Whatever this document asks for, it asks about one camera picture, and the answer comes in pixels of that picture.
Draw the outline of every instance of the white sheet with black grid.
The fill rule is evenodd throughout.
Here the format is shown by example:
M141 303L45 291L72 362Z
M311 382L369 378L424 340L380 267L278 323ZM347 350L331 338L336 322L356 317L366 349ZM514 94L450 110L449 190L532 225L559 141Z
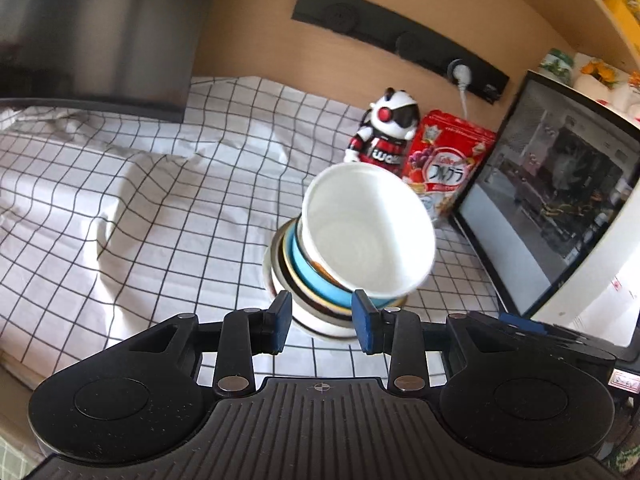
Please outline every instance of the white sheet with black grid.
M183 124L60 108L0 115L0 349L48 376L180 312L267 307L261 262L363 111L258 77L194 78ZM436 230L433 275L407 308L495 315L467 241ZM444 381L430 353L432 384ZM210 384L215 355L198 380ZM292 326L277 376L381 376L385 356Z

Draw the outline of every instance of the flower pot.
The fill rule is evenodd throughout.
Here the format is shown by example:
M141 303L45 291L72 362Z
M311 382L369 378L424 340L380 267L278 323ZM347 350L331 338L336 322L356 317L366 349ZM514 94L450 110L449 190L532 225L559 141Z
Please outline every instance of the flower pot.
M552 48L540 62L538 72L546 77L555 79L564 84L571 84L571 70L574 67L574 60L556 48Z
M591 75L582 74L579 76L578 79L575 80L574 90L603 104L608 104L611 101L611 91L606 85L603 85Z

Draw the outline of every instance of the metal screw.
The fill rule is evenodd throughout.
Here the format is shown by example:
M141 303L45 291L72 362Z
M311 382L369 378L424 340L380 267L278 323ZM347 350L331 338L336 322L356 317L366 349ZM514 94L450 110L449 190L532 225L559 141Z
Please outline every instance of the metal screw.
M416 392L424 388L424 379L415 375L401 375L394 384L403 392Z
M218 381L218 387L224 392L240 392L248 385L249 381L239 375L228 375Z

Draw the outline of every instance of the label sticker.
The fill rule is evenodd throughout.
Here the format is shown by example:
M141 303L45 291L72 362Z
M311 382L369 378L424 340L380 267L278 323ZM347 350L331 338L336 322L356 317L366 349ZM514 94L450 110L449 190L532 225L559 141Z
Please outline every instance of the label sticker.
M615 386L633 394L640 394L640 376L614 369L609 379L609 386Z
M439 148L423 172L427 191L455 191L468 173L466 156L455 148Z

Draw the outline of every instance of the red robot eye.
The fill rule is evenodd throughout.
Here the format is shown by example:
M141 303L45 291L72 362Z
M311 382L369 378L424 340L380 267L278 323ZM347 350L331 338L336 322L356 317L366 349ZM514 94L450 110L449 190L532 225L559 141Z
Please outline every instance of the red robot eye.
M383 107L383 108L380 108L380 110L378 110L378 118L383 123L389 122L391 120L391 116L392 116L391 110L387 107Z

